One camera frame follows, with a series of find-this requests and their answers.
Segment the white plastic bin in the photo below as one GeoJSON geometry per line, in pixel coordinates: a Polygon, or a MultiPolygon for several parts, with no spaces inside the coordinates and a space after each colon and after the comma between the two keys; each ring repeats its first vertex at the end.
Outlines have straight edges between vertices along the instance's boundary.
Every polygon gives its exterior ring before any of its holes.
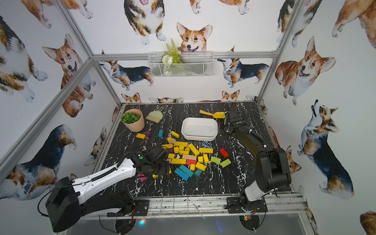
{"type": "Polygon", "coordinates": [[[218,135],[218,123],[210,118],[188,117],[183,120],[181,133],[186,140],[211,142],[218,135]]]}

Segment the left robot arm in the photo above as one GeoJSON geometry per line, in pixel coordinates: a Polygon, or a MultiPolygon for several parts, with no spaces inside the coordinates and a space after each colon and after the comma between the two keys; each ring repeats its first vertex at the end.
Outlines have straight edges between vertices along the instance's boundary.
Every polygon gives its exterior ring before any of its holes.
{"type": "Polygon", "coordinates": [[[126,152],[123,157],[99,172],[77,178],[59,180],[48,195],[45,206],[55,233],[65,231],[80,218],[99,212],[135,214],[137,205],[128,193],[96,199],[95,195],[128,178],[169,173],[168,153],[161,145],[144,151],[126,152]]]}

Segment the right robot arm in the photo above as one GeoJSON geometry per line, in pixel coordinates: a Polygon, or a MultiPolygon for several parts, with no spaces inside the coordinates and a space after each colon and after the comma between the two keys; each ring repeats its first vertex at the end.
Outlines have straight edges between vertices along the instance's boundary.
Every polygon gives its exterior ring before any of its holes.
{"type": "Polygon", "coordinates": [[[261,200],[291,184],[287,153],[268,144],[236,110],[225,112],[224,132],[242,142],[255,157],[255,181],[244,190],[247,201],[261,200]]]}

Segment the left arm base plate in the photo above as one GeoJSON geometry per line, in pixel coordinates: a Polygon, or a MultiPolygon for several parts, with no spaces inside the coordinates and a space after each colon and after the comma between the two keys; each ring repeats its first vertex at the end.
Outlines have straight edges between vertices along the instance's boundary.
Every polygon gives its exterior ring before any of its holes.
{"type": "Polygon", "coordinates": [[[125,205],[118,212],[109,212],[107,217],[120,217],[120,216],[146,216],[149,208],[149,200],[134,200],[126,202],[125,205]]]}

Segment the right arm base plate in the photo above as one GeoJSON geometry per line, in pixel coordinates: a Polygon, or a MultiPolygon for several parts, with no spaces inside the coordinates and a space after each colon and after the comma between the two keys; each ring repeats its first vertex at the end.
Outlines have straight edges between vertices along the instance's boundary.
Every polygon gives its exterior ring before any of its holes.
{"type": "Polygon", "coordinates": [[[268,212],[264,198],[251,202],[241,195],[237,197],[227,197],[226,202],[227,204],[224,209],[228,210],[228,213],[268,212]]]}

